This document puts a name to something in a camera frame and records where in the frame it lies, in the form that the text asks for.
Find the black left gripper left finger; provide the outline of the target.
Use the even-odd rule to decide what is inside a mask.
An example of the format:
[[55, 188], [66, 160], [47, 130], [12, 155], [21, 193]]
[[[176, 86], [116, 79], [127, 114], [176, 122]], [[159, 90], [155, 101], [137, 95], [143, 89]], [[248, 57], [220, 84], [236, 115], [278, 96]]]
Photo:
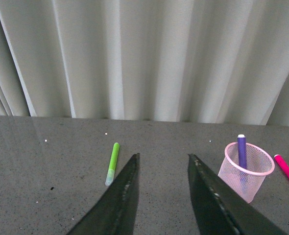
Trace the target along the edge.
[[139, 201], [140, 154], [132, 155], [69, 235], [132, 235]]

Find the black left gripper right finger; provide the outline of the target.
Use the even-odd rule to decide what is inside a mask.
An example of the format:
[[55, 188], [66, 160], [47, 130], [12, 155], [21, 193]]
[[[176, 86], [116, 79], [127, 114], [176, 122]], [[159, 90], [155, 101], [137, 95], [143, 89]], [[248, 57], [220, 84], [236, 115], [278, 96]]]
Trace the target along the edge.
[[195, 154], [189, 154], [188, 179], [193, 212], [200, 234], [285, 234], [246, 203]]

